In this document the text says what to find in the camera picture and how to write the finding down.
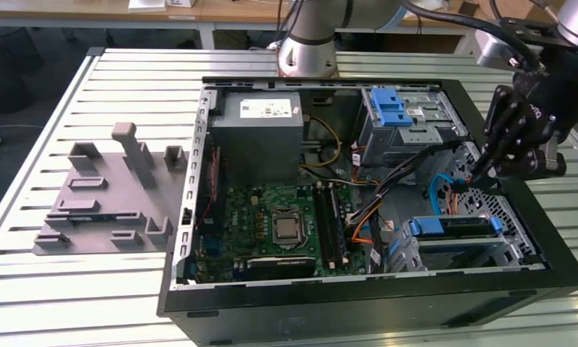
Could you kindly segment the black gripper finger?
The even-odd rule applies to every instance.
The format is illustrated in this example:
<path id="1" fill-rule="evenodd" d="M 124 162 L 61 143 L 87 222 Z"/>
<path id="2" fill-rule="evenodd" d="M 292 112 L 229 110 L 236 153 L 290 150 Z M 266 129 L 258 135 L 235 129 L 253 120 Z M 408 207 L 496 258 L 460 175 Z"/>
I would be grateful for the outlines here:
<path id="1" fill-rule="evenodd" d="M 482 128 L 486 142 L 482 145 L 481 156 L 472 167 L 472 186 L 474 188 L 490 188 L 494 185 L 494 178 L 489 172 L 500 165 L 506 155 L 510 142 L 506 134 L 516 110 L 514 90 L 506 85 L 498 85 Z"/>
<path id="2" fill-rule="evenodd" d="M 538 159 L 532 144 L 536 125 L 534 112 L 528 104 L 518 104 L 510 116 L 498 141 L 497 177 L 501 179 L 537 179 Z"/>

